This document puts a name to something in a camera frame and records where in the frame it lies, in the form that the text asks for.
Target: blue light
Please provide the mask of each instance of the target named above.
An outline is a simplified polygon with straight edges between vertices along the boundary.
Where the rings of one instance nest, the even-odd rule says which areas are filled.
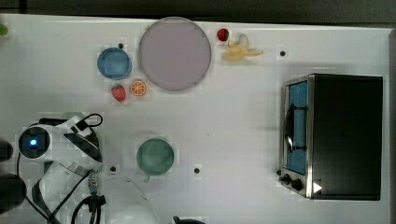
[[[35,139],[30,140],[30,146],[35,146],[35,145],[37,145],[37,140]]]

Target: blue bowl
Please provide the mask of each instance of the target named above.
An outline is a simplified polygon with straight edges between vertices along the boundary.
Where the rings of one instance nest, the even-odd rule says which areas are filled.
[[[105,49],[98,57],[100,73],[110,79],[121,79],[131,73],[132,63],[122,49]]]

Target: table surface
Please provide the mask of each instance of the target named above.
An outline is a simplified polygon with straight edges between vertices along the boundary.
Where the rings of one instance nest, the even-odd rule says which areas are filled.
[[[140,37],[154,21],[0,15],[0,22],[10,30],[0,37],[0,137],[14,150],[23,128],[40,118],[101,113],[104,169],[115,165],[134,178],[162,223],[172,216],[210,224],[389,223],[388,29],[197,22],[211,43],[211,66],[195,88],[170,92],[150,83],[136,60]],[[250,46],[264,54],[224,62],[216,38],[223,27],[232,40],[247,34]],[[121,81],[104,79],[96,58],[119,43],[132,57],[132,73]],[[277,182],[281,88],[310,73],[383,76],[381,201],[307,201]],[[128,88],[135,78],[146,81],[147,95],[115,102],[111,87]],[[145,139],[158,135],[172,144],[176,163],[145,184],[134,155]],[[1,171],[15,172],[15,154]],[[41,164],[22,166],[28,186],[43,174]],[[195,166],[201,167],[198,175]],[[24,202],[0,216],[0,223],[43,220]]]

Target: red strawberry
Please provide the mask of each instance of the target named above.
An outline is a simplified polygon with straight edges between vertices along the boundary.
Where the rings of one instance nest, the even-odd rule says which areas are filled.
[[[118,102],[122,102],[125,100],[126,98],[126,91],[123,88],[123,86],[118,85],[116,87],[113,87],[113,89],[111,89],[111,93],[113,94],[114,98],[118,101]]]
[[[228,39],[228,30],[227,29],[220,29],[218,30],[218,39],[220,41],[226,41]]]

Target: orange slice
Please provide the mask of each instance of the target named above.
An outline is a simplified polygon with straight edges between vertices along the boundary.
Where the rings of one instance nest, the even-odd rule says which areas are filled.
[[[134,96],[142,96],[146,93],[146,84],[142,80],[136,80],[132,83],[131,93]]]

